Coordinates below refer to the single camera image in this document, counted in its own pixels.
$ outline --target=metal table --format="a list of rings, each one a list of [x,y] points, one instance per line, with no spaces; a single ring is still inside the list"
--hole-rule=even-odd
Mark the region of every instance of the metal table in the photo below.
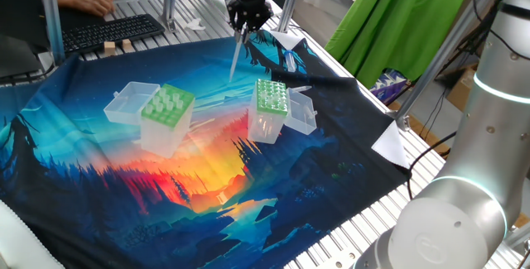
[[[163,0],[115,0],[116,12],[106,16],[108,21],[130,17],[136,14],[149,13],[155,18],[162,14]],[[275,16],[267,22],[264,29],[273,29],[278,25],[281,9],[274,2],[272,4]],[[176,32],[165,32],[163,35],[148,37],[132,43],[134,51],[152,49],[159,46],[176,45],[186,42],[206,41],[214,38],[230,37],[234,31],[226,20],[224,0],[176,0],[175,19],[178,24]],[[185,24],[193,19],[202,19],[203,31],[184,29]],[[351,77],[336,60],[334,60],[321,46],[319,46],[307,33],[300,30],[296,23],[291,21],[289,32],[296,36],[303,36],[311,49],[338,75]],[[118,55],[123,54],[123,49],[117,46]],[[104,57],[102,50],[83,54],[82,60],[95,60]],[[36,72],[28,76],[39,75]],[[363,85],[360,91],[382,112],[389,111],[376,99]],[[400,131],[407,158],[412,162],[416,156],[428,148],[428,145],[414,132]],[[412,193],[418,194],[434,178],[444,165],[444,160],[435,152],[430,152],[416,165],[412,176]],[[289,262],[285,269],[306,268],[349,268],[355,259],[375,241],[379,235],[396,224],[402,208],[409,201],[405,185],[382,197],[360,214],[341,224],[337,229],[323,237],[318,243],[311,246],[306,252]],[[492,256],[485,268],[509,269],[517,267],[522,256],[513,252],[502,244]]]

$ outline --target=metal pole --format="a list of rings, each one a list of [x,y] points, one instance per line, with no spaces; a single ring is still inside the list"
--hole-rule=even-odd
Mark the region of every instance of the metal pole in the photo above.
[[[283,3],[282,16],[280,17],[280,22],[278,23],[278,32],[287,32],[289,27],[289,22],[292,18],[292,13],[295,11],[296,0],[285,0]]]
[[[170,31],[176,30],[175,19],[173,18],[175,2],[176,0],[164,0],[164,11],[161,15],[162,23],[165,24]]]
[[[488,2],[489,0],[476,0],[477,10],[482,12]],[[396,123],[399,128],[402,130],[407,130],[409,128],[408,114],[410,113],[412,106],[420,97],[420,95],[422,95],[427,85],[430,84],[431,81],[438,75],[438,71],[447,61],[449,56],[455,51],[460,38],[464,36],[470,25],[476,20],[477,18],[473,8],[473,2],[470,2],[462,14],[462,17],[453,27],[446,40],[436,53],[434,59],[427,67],[425,73],[416,83],[416,86],[412,90],[412,94],[407,98],[407,100],[405,100],[400,109],[392,114],[393,118],[396,119]]]
[[[42,0],[44,13],[46,15],[46,28],[48,39],[50,40],[51,54],[55,65],[59,65],[65,60],[65,48],[63,46],[63,36],[60,29],[59,8],[57,0]]]

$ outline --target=clear plastic box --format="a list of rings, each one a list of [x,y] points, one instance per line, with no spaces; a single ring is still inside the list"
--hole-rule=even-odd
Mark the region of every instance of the clear plastic box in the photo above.
[[[310,86],[287,88],[289,107],[285,119],[286,126],[306,135],[316,129],[315,115],[317,114],[313,108],[313,99],[300,93],[309,88]]]
[[[118,93],[104,112],[110,122],[140,125],[141,112],[152,96],[160,89],[159,84],[130,82]]]
[[[171,158],[190,129],[195,96],[169,84],[142,111],[142,149]]]
[[[248,109],[248,140],[274,144],[287,116],[285,84],[259,79]]]

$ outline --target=plastic box lid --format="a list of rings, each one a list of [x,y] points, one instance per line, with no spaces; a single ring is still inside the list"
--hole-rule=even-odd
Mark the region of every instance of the plastic box lid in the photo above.
[[[110,122],[140,125],[142,110],[160,89],[159,84],[129,82],[104,108]]]
[[[315,115],[317,112],[313,108],[313,99],[300,93],[310,88],[311,86],[287,88],[289,107],[284,124],[305,135],[309,135],[316,129]]]

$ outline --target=cardboard box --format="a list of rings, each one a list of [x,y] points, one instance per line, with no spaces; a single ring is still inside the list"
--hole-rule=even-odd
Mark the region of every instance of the cardboard box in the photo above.
[[[467,98],[470,96],[471,88],[473,88],[475,72],[473,68],[467,68],[447,96],[447,100],[462,112],[464,112]]]

